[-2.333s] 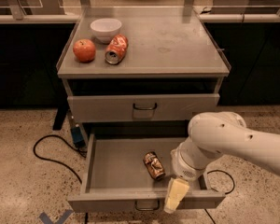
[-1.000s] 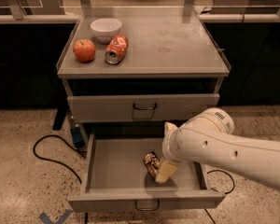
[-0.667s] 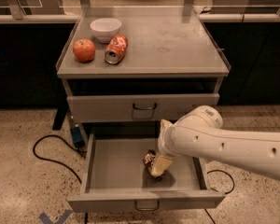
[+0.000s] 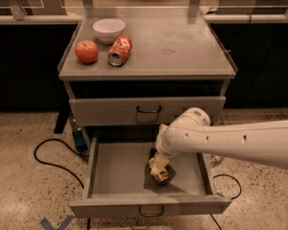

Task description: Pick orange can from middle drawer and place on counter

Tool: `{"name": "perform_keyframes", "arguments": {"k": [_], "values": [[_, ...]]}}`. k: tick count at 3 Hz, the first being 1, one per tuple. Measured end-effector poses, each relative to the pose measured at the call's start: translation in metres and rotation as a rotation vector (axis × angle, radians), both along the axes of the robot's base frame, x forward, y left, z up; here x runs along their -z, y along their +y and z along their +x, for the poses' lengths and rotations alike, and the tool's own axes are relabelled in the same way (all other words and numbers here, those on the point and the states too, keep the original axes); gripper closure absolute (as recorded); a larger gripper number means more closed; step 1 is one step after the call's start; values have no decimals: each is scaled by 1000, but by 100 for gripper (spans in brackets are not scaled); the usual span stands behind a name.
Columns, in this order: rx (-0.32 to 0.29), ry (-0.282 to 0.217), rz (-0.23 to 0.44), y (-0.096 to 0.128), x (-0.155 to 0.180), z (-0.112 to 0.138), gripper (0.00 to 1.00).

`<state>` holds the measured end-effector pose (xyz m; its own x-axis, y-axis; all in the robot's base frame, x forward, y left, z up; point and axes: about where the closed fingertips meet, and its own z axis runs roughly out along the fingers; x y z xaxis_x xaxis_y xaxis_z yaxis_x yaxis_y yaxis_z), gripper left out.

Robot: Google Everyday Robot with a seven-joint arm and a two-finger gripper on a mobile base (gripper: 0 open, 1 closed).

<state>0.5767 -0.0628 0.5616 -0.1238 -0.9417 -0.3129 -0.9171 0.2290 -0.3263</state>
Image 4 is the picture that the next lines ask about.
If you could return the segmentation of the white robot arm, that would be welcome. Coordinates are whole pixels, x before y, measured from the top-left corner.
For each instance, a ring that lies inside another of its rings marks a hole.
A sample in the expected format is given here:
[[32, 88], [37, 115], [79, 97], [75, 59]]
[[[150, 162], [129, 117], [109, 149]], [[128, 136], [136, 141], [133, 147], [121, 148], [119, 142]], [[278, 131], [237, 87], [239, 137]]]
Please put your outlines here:
[[288, 120], [212, 126], [198, 107], [183, 112], [170, 125], [160, 125], [151, 174], [183, 152], [209, 153], [288, 170]]

